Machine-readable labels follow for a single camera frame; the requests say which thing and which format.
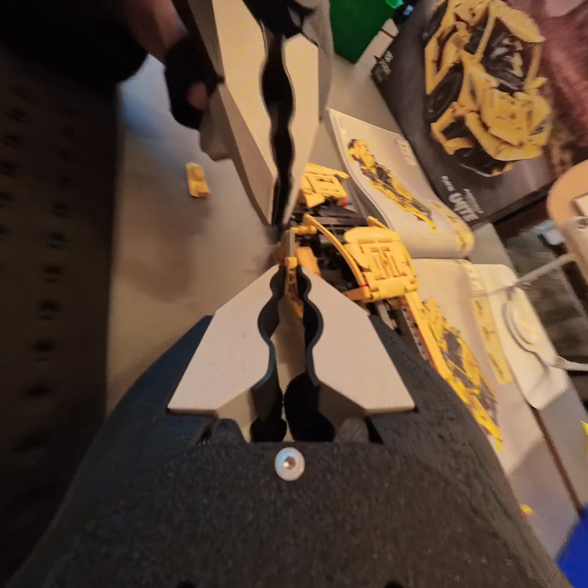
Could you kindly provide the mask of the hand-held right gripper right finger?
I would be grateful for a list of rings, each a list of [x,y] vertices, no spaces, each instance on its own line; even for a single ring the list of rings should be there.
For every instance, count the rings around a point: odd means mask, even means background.
[[[332,442],[349,420],[413,411],[415,401],[370,315],[306,268],[296,271],[305,369],[284,395],[298,442]]]

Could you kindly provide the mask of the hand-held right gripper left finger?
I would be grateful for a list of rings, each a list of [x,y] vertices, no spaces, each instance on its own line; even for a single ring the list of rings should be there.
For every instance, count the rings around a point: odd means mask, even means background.
[[[286,270],[273,266],[212,316],[168,410],[231,419],[246,440],[280,442],[287,424],[271,341]]]

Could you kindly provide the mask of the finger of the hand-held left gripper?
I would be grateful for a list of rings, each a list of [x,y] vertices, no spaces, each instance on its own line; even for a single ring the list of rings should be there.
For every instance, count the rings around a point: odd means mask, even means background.
[[[233,162],[254,210],[268,226],[277,167],[262,98],[268,57],[264,27],[245,1],[187,1],[186,26],[204,52],[205,82],[212,87],[201,150],[214,161]]]
[[[329,1],[286,1],[293,33],[288,33],[283,45],[283,64],[293,105],[288,122],[292,144],[290,190],[281,215],[283,226],[289,223],[298,200],[329,96],[334,60],[329,6]]]

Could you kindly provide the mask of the yellow toy brick car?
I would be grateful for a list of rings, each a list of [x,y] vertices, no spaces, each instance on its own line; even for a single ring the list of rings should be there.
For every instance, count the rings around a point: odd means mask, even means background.
[[[452,383],[444,318],[434,300],[420,297],[415,267],[401,237],[376,218],[363,219],[347,208],[343,182],[348,178],[332,168],[306,165],[290,218],[298,268],[329,281],[390,326],[394,317],[403,318],[419,353]]]

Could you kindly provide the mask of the grey desk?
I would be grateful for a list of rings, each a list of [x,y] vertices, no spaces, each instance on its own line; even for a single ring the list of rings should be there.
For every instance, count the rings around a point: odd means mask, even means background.
[[[123,159],[122,195],[116,236],[114,301],[112,303],[109,358],[110,402],[130,384],[132,370],[146,367],[156,351],[179,337],[189,322],[205,311],[216,310],[241,285],[257,278],[269,265],[270,246],[256,228],[254,214],[232,164],[211,164],[196,146],[196,133],[172,121],[164,106],[162,66],[148,59],[147,73],[123,86],[122,116],[127,127]],[[208,198],[194,198],[187,188],[185,166],[202,166],[210,190]],[[319,551],[336,558],[344,549],[359,555],[378,527],[392,539],[378,539],[376,547],[392,541],[408,550],[409,539],[431,539],[434,548],[465,545],[476,548],[482,540],[515,539],[521,527],[539,539],[549,555],[557,557],[566,537],[578,521],[569,492],[553,466],[538,480],[524,475],[509,477],[498,459],[457,457],[458,442],[473,442],[473,419],[456,441],[441,445],[433,457],[433,442],[408,450],[416,442],[393,435],[390,453],[401,458],[399,466],[386,466],[383,445],[371,448],[344,441],[301,449],[306,469],[296,481],[283,481],[273,458],[262,447],[262,462],[254,464],[248,447],[245,463],[210,456],[211,473],[195,458],[207,458],[207,447],[180,449],[172,457],[179,477],[168,479],[167,466],[155,473],[138,491],[145,499],[146,514],[132,515],[135,523],[153,523],[155,515],[170,514],[183,524],[202,522],[219,547],[197,539],[179,539],[198,552],[210,546],[205,562],[221,557],[221,550],[253,548],[253,558],[265,549],[288,553]],[[490,442],[481,448],[497,453]],[[514,531],[500,528],[508,517],[510,498],[522,501],[514,517]]]

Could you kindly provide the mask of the person's left hand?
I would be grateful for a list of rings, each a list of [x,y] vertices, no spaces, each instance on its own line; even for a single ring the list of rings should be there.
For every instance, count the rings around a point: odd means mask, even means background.
[[[205,63],[196,40],[172,1],[121,1],[121,12],[134,40],[165,68],[173,117],[197,129],[209,105]]]

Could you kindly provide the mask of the green folding board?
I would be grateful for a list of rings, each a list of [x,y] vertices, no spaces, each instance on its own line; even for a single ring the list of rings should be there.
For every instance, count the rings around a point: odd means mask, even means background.
[[[357,63],[403,1],[330,1],[329,4],[334,51],[349,63]]]

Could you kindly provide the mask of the toy car instruction booklet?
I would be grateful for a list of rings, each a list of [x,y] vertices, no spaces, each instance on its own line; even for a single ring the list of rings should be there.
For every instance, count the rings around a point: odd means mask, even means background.
[[[482,267],[469,261],[473,232],[433,193],[401,135],[333,109],[327,121],[358,204],[399,235],[413,262],[417,290],[393,302],[401,333],[440,359],[509,477],[548,474],[552,455],[509,364]]]

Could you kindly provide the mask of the long yellow toy piece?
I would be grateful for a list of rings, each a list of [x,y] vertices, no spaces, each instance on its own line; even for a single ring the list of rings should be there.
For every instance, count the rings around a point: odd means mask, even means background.
[[[195,162],[188,162],[185,166],[185,170],[189,194],[198,199],[208,198],[210,190],[202,166]]]

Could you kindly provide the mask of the black toy set box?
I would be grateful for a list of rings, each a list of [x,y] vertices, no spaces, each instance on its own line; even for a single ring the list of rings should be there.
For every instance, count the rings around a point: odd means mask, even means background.
[[[587,160],[587,1],[420,1],[372,78],[470,226]]]

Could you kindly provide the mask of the blue storage bin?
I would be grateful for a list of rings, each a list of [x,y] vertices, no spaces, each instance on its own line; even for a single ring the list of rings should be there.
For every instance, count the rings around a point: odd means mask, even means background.
[[[587,587],[587,504],[560,548],[556,563],[573,587]]]

